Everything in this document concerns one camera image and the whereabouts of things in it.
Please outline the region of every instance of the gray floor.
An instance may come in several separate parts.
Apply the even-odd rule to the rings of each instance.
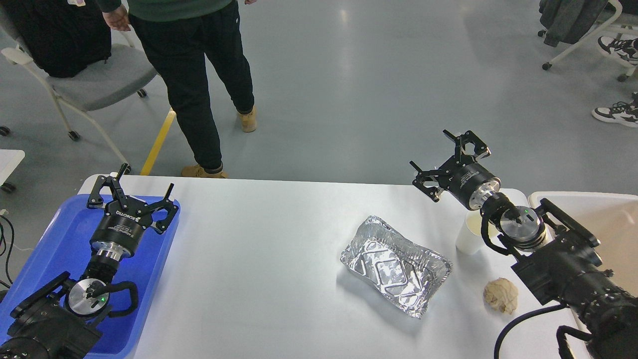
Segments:
[[[244,134],[209,67],[212,108],[233,178],[410,184],[408,161],[440,165],[454,150],[441,131],[475,131],[492,149],[482,163],[504,187],[638,194],[638,129],[601,123],[594,107],[629,101],[638,79],[589,44],[549,72],[557,49],[537,37],[538,1],[261,0],[241,6],[259,129]],[[11,46],[0,35],[0,47]],[[138,173],[168,110],[154,79],[94,116]],[[58,206],[94,173],[119,161],[82,118],[71,142],[45,90],[0,61],[0,148],[25,160],[0,193],[20,248],[33,248]],[[176,125],[153,175],[192,164]],[[421,195],[415,189],[414,195]],[[15,277],[29,251],[16,251]]]

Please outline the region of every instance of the brown work boot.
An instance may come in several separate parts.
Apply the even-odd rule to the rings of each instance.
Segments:
[[[257,106],[253,105],[253,110],[248,114],[237,113],[241,119],[241,130],[252,132],[257,129]]]
[[[182,169],[182,177],[197,177],[197,178],[228,178],[228,173],[223,171],[223,165],[219,167],[219,169],[215,170],[218,172],[208,173],[206,170],[200,165],[194,166],[186,166]]]

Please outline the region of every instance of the green sweater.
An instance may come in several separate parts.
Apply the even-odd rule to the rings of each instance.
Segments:
[[[96,0],[102,12],[118,8],[121,0]],[[190,19],[216,12],[235,0],[128,0],[128,11],[146,21]]]

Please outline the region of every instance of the person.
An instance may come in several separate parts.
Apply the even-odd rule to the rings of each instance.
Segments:
[[[618,40],[608,36],[598,39],[598,46],[603,55],[611,57],[625,66],[638,66],[638,38]],[[598,107],[591,115],[603,122],[619,123],[627,127],[638,127],[638,92],[632,93],[630,103],[619,101],[611,107]]]
[[[237,0],[129,0],[128,10],[121,0],[96,1],[110,28],[135,28],[148,60],[166,83],[168,102],[197,163],[184,167],[182,176],[227,178],[204,56],[224,83],[242,130],[255,131],[257,109]]]

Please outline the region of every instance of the yellow floor tape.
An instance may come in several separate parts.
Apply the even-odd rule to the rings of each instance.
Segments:
[[[157,159],[161,147],[164,144],[164,140],[166,139],[166,135],[168,134],[168,129],[170,129],[170,125],[173,123],[175,119],[175,111],[170,109],[168,114],[166,115],[166,119],[164,120],[164,124],[161,126],[158,136],[155,139],[155,143],[151,148],[151,152],[149,152],[149,156],[146,158],[146,162],[144,162],[144,166],[142,167],[142,172],[140,174],[142,176],[148,176],[151,173],[151,169],[155,164],[155,160]]]

